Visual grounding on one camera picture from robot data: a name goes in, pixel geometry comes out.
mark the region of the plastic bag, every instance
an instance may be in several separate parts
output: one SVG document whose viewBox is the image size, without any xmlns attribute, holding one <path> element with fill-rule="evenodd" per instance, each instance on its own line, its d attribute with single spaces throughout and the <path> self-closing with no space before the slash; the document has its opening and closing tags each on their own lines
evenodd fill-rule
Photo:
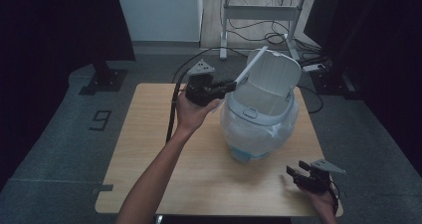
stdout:
<svg viewBox="0 0 422 224">
<path fill-rule="evenodd" d="M 225 102 L 220 114 L 220 125 L 232 156 L 241 162 L 248 162 L 282 147 L 292 135 L 298 118 L 299 103 L 296 99 L 287 112 L 286 118 L 280 123 L 259 125 L 236 115 Z"/>
</svg>

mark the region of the white desk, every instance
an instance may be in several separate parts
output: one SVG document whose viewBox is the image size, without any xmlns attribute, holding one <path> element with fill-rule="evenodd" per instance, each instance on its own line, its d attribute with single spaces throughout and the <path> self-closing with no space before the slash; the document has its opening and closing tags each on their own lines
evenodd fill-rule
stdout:
<svg viewBox="0 0 422 224">
<path fill-rule="evenodd" d="M 298 21 L 301 16 L 302 8 L 305 0 L 300 0 L 298 6 L 234 6 L 230 5 L 229 0 L 224 0 L 223 4 L 223 31 L 221 33 L 220 59 L 227 59 L 227 20 L 228 19 L 247 19 L 247 20 L 277 20 L 277 21 L 291 21 L 292 26 L 289 34 L 285 35 L 286 43 L 288 45 L 291 56 L 295 60 L 299 60 L 298 51 L 293 43 L 293 36 L 298 26 Z"/>
</svg>

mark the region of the plastic container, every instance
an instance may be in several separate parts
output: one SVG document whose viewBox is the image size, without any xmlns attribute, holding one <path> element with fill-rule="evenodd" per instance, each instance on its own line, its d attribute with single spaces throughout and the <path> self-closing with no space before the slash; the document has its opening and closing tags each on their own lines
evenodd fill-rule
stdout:
<svg viewBox="0 0 422 224">
<path fill-rule="evenodd" d="M 259 159 L 283 146 L 292 135 L 299 111 L 294 88 L 299 64 L 266 47 L 252 52 L 236 80 L 237 90 L 226 96 L 220 124 L 232 156 Z"/>
</svg>

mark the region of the black cable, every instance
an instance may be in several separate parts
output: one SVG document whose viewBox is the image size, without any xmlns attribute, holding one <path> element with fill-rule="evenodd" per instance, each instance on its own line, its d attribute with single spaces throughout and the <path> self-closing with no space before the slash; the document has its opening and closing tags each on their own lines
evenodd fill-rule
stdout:
<svg viewBox="0 0 422 224">
<path fill-rule="evenodd" d="M 307 90 L 307 91 L 309 91 L 309 92 L 311 92 L 312 94 L 314 94 L 314 95 L 316 95 L 316 97 L 319 99 L 319 101 L 320 101 L 320 106 L 319 106 L 319 108 L 318 109 L 316 109 L 315 111 L 311 111 L 311 112 L 308 112 L 308 113 L 316 113 L 316 112 L 319 112 L 320 110 L 322 110 L 322 108 L 323 108 L 323 100 L 322 100 L 322 98 L 316 93 L 316 92 L 314 92 L 313 90 L 311 90 L 311 89 L 309 89 L 309 88 L 306 88 L 306 87 L 303 87 L 303 86 L 299 86 L 298 85 L 298 87 L 300 88 L 300 89 L 304 89 L 304 90 Z"/>
<path fill-rule="evenodd" d="M 268 6 L 268 5 L 273 5 L 273 0 L 270 0 L 270 2 L 268 2 L 265 6 Z"/>
<path fill-rule="evenodd" d="M 337 186 L 337 184 L 333 181 L 331 181 L 332 185 L 334 185 L 335 190 L 337 190 L 337 200 L 340 199 L 340 188 Z"/>
<path fill-rule="evenodd" d="M 167 129 L 167 137 L 165 139 L 165 143 L 167 143 L 171 139 L 171 134 L 173 133 L 173 126 L 174 126 L 174 117 L 176 114 L 176 105 L 177 105 L 177 97 L 180 91 L 180 85 L 182 84 L 182 80 L 184 76 L 187 74 L 189 69 L 186 69 L 179 77 L 179 81 L 177 81 L 176 86 L 174 87 L 173 97 L 171 99 L 171 109 L 170 109 L 170 119 L 168 121 L 168 129 Z"/>
<path fill-rule="evenodd" d="M 314 51 L 314 52 L 320 52 L 320 50 L 321 50 L 320 47 L 305 43 L 305 42 L 303 42 L 303 41 L 301 41 L 297 38 L 294 38 L 294 40 L 298 44 L 298 46 L 300 46 L 304 50 L 310 50 L 310 51 Z"/>
<path fill-rule="evenodd" d="M 220 0 L 220 25 L 221 25 L 221 27 L 223 27 L 223 18 L 222 18 L 222 15 L 221 15 L 222 3 L 223 3 L 223 0 Z M 251 24 L 251 25 L 246 25 L 244 27 L 235 27 L 232 24 L 231 19 L 228 19 L 228 20 L 229 20 L 230 26 L 232 28 L 234 28 L 235 30 L 249 28 L 249 27 L 256 26 L 256 25 L 262 24 L 262 23 L 269 23 L 269 22 L 272 23 L 271 27 L 272 27 L 272 30 L 273 30 L 274 33 L 267 33 L 267 34 L 265 34 L 263 39 L 249 39 L 249 38 L 245 38 L 244 36 L 240 35 L 237 32 L 226 30 L 228 33 L 233 33 L 233 34 L 241 37 L 242 39 L 244 39 L 246 41 L 250 41 L 250 42 L 267 41 L 268 43 L 273 44 L 273 45 L 280 45 L 280 44 L 285 43 L 286 42 L 285 36 L 283 34 L 279 33 L 279 32 L 276 32 L 276 30 L 274 29 L 274 24 L 277 24 L 277 25 L 283 27 L 286 30 L 286 32 L 289 33 L 289 29 L 286 26 L 284 26 L 283 24 L 281 24 L 279 22 L 276 22 L 276 21 L 261 21 L 261 22 L 257 22 L 257 23 Z M 281 42 L 272 42 L 270 39 L 271 38 L 274 38 L 274 37 L 281 37 L 282 38 L 282 41 Z"/>
<path fill-rule="evenodd" d="M 194 57 L 192 57 L 192 58 L 190 58 L 189 60 L 187 60 L 183 65 L 181 65 L 178 69 L 177 69 L 177 71 L 174 73 L 174 75 L 173 75 L 173 79 L 171 80 L 171 83 L 173 84 L 174 83 L 174 80 L 176 79 L 176 76 L 177 76 L 177 73 L 179 73 L 180 72 L 180 70 L 184 67 L 184 66 L 186 66 L 190 61 L 192 61 L 193 59 L 195 59 L 195 58 L 197 58 L 198 56 L 200 56 L 200 55 L 202 55 L 202 54 L 204 54 L 204 53 L 206 53 L 206 52 L 208 52 L 208 51 L 210 51 L 212 48 L 210 48 L 210 49 L 207 49 L 207 50 L 205 50 L 205 51 L 202 51 L 202 52 L 200 52 L 200 53 L 198 53 L 197 55 L 195 55 Z"/>
<path fill-rule="evenodd" d="M 314 175 L 314 177 L 316 177 L 320 183 L 322 183 L 325 186 L 325 190 L 328 191 L 329 195 L 332 198 L 332 201 L 334 202 L 334 204 L 332 205 L 332 210 L 334 212 L 334 215 L 337 213 L 337 209 L 338 209 L 338 198 L 334 191 L 332 190 L 332 188 L 329 186 L 329 184 L 326 184 L 325 181 L 318 175 Z"/>
</svg>

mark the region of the black floor stand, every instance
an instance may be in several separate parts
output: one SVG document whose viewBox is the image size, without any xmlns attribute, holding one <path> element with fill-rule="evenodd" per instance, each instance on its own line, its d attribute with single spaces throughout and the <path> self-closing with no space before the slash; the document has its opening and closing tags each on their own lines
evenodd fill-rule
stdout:
<svg viewBox="0 0 422 224">
<path fill-rule="evenodd" d="M 316 93 L 326 96 L 344 96 L 347 100 L 361 100 L 359 92 L 350 89 L 343 77 L 334 79 L 330 73 L 310 72 Z"/>
<path fill-rule="evenodd" d="M 90 83 L 83 87 L 79 93 L 81 96 L 93 96 L 96 92 L 118 92 L 126 77 L 127 70 L 111 70 L 106 62 L 93 64 L 96 73 Z"/>
</svg>

